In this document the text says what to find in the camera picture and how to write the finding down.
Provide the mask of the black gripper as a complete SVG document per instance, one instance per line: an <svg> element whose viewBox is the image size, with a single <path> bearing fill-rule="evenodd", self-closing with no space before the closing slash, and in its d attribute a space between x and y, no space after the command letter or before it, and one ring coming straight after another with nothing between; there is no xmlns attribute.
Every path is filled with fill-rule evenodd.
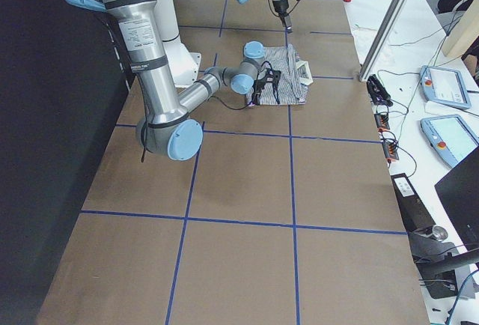
<svg viewBox="0 0 479 325"><path fill-rule="evenodd" d="M276 104L280 104L278 86L281 78L280 70L267 70L265 76L262 79L257 79L253 85L253 93L251 96L251 104L259 105L260 96L263 89L266 85L270 84L272 86L273 97L276 101Z"/></svg>
<svg viewBox="0 0 479 325"><path fill-rule="evenodd" d="M282 24L288 34L293 32L293 26L288 16L289 0L272 0L275 12L282 17Z"/></svg>

